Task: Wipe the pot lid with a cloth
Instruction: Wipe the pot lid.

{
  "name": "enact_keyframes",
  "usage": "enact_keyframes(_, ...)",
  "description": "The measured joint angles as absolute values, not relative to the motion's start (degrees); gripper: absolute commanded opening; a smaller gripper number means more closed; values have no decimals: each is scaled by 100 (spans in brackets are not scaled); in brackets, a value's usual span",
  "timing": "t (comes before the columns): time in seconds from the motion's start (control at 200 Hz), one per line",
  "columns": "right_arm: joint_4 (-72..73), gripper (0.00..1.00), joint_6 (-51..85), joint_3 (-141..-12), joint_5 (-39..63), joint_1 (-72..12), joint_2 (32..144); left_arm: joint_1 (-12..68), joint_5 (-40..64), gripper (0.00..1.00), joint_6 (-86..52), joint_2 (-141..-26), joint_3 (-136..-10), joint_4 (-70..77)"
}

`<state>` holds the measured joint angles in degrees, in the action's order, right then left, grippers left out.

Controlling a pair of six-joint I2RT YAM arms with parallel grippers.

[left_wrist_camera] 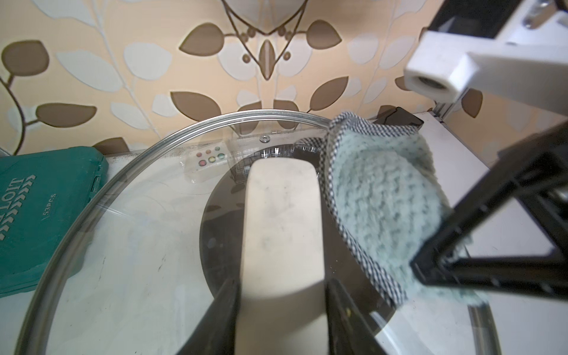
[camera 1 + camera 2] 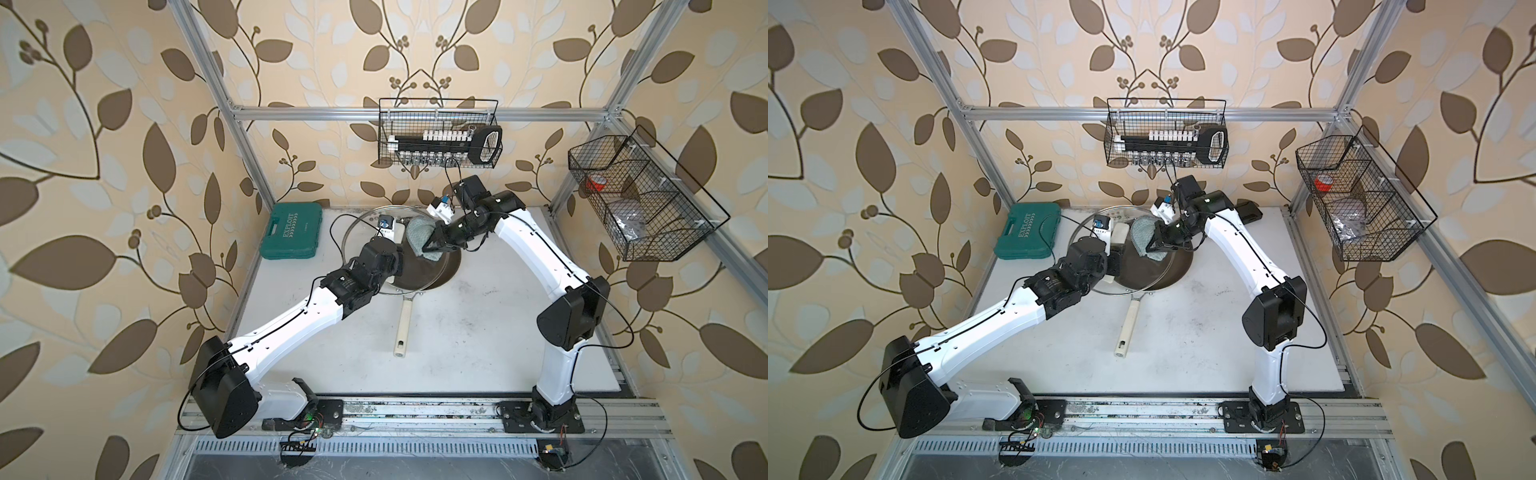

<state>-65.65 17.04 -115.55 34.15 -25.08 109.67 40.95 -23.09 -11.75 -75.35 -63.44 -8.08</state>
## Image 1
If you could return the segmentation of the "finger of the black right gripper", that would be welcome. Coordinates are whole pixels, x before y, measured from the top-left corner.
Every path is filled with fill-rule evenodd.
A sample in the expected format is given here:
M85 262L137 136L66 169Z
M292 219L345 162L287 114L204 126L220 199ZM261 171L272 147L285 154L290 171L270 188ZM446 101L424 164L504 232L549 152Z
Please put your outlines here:
M545 258L567 262L566 123L501 152L498 162L461 199L412 261L461 259L450 258L458 244L512 199L522 205L556 248L556 255Z
M412 261L411 268L427 286L567 299L566 261L545 257L425 259Z

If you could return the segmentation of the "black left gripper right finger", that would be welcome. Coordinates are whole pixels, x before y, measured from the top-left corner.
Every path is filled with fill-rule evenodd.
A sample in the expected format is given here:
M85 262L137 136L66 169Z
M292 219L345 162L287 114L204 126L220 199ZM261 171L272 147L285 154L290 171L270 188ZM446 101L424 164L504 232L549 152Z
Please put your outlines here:
M326 283L325 301L330 354L386 354L338 279Z

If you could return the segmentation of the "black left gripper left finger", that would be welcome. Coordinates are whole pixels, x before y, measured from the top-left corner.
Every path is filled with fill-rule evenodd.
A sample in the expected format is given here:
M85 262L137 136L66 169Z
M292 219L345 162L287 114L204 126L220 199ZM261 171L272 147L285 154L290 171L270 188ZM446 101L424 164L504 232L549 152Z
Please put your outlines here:
M234 354L241 284L227 279L178 354Z

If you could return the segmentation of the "green waffle cloth checkered trim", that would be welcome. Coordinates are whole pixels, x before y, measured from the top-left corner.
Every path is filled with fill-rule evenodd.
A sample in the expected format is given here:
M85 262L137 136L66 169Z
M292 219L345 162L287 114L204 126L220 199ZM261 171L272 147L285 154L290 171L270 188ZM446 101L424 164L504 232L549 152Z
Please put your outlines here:
M481 292L423 285L412 271L411 260L452 212L416 127L372 124L344 112L324 136L299 145L318 152L322 196L340 237L391 306L414 297L486 303Z

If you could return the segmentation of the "glass pot lid cream handle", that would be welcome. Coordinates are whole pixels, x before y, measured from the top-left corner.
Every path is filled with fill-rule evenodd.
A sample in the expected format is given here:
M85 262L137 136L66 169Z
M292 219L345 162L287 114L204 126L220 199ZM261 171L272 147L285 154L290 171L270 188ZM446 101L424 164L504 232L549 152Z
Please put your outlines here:
M43 276L17 354L176 354L212 304L201 220L223 177L192 183L189 150L250 149L321 137L323 118L229 114L148 150L110 155L108 182L64 237ZM329 354L322 195L317 169L294 158L255 161L246 181L240 307L242 354ZM489 306L414 300L373 333L387 354L499 354Z

